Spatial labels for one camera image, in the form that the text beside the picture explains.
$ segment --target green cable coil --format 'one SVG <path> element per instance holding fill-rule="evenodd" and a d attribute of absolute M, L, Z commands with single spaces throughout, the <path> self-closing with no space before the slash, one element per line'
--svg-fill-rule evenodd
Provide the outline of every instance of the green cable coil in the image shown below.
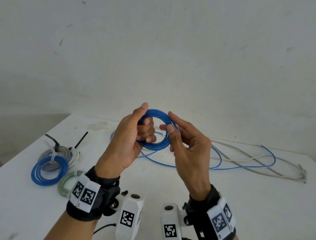
<path fill-rule="evenodd" d="M 77 171 L 77 177 L 79 177 L 84 171 L 78 170 Z M 65 184 L 66 182 L 71 179 L 72 177 L 75 177 L 75 172 L 72 171 L 68 174 L 66 174 L 58 183 L 57 185 L 57 191 L 60 195 L 62 195 L 63 197 L 67 197 L 70 190 L 65 188 Z"/>

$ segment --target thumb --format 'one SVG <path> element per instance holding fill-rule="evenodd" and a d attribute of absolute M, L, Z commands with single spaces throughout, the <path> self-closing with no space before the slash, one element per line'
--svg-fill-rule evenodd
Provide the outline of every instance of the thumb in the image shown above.
<path fill-rule="evenodd" d="M 172 124 L 169 124 L 167 126 L 167 131 L 169 134 L 171 144 L 174 148 L 174 152 L 178 154 L 184 152 L 186 148 L 182 143 L 180 132 Z"/>
<path fill-rule="evenodd" d="M 139 108 L 135 109 L 133 111 L 133 114 L 132 114 L 132 118 L 138 122 L 139 119 L 142 118 L 142 116 L 145 115 L 145 113 L 147 112 L 148 110 L 148 103 L 143 103 Z"/>

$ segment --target hand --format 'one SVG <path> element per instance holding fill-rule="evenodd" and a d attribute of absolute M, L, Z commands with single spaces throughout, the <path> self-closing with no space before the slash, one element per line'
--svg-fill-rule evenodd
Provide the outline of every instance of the hand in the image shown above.
<path fill-rule="evenodd" d="M 205 200 L 211 190 L 209 165 L 212 142 L 191 123 L 172 112 L 168 115 L 178 125 L 179 131 L 172 124 L 162 124 L 160 129 L 168 131 L 170 151 L 174 152 L 178 174 L 194 200 Z"/>
<path fill-rule="evenodd" d="M 118 125 L 109 146 L 95 166 L 99 177 L 116 178 L 129 167 L 143 148 L 136 140 L 155 142 L 157 140 L 153 118 L 146 118 L 143 125 L 137 122 L 148 110 L 148 103 L 135 109 L 132 114 L 124 117 Z"/>

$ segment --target black wrist strap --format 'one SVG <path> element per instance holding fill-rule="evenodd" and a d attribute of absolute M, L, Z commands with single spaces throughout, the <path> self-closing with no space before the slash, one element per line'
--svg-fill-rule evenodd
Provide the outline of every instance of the black wrist strap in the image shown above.
<path fill-rule="evenodd" d="M 199 240 L 218 240 L 207 211 L 216 206 L 219 199 L 220 195 L 212 184 L 211 191 L 205 200 L 196 201 L 190 196 L 185 211 L 187 213 L 188 221 L 194 226 Z M 234 232 L 229 234 L 225 240 L 233 240 L 235 235 L 236 229 L 234 229 Z"/>
<path fill-rule="evenodd" d="M 100 178 L 96 175 L 94 167 L 92 167 L 85 175 L 91 181 L 101 185 L 90 212 L 87 213 L 76 208 L 70 201 L 67 203 L 66 211 L 74 219 L 87 222 L 100 219 L 105 212 L 106 207 L 117 195 L 119 195 L 121 189 L 119 187 L 120 177 L 113 179 Z"/>

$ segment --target white table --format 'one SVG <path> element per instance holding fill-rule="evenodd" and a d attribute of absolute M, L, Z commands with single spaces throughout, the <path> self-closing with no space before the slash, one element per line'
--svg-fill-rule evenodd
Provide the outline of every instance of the white table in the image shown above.
<path fill-rule="evenodd" d="M 86 131 L 89 134 L 78 147 L 79 169 L 96 164 L 110 142 L 117 122 L 70 115 L 48 132 L 61 145 L 74 146 Z M 48 147 L 42 136 L 0 168 L 0 239 L 42 240 L 65 210 L 67 199 L 57 192 L 57 185 L 34 184 L 30 173 L 38 156 Z M 232 143 L 253 155 L 266 153 L 262 148 Z M 218 146 L 231 158 L 240 159 L 235 150 Z M 244 169 L 210 171 L 211 183 L 225 196 L 237 221 L 240 239 L 316 239 L 316 164 L 305 155 L 273 150 L 276 156 L 307 169 L 307 183 L 266 177 Z M 173 164 L 167 149 L 152 158 Z M 234 166 L 225 163 L 223 166 Z M 275 169 L 290 173 L 291 168 L 277 163 Z M 188 200 L 188 191 L 176 169 L 137 159 L 126 169 L 120 181 L 121 190 L 140 192 L 145 196 L 144 213 L 136 240 L 161 239 L 160 210 L 163 203 L 175 202 L 181 207 Z M 117 214 L 102 217 L 97 228 L 117 222 Z M 114 227 L 98 232 L 93 239 L 111 240 Z M 183 228 L 183 235 L 197 239 L 193 227 Z"/>

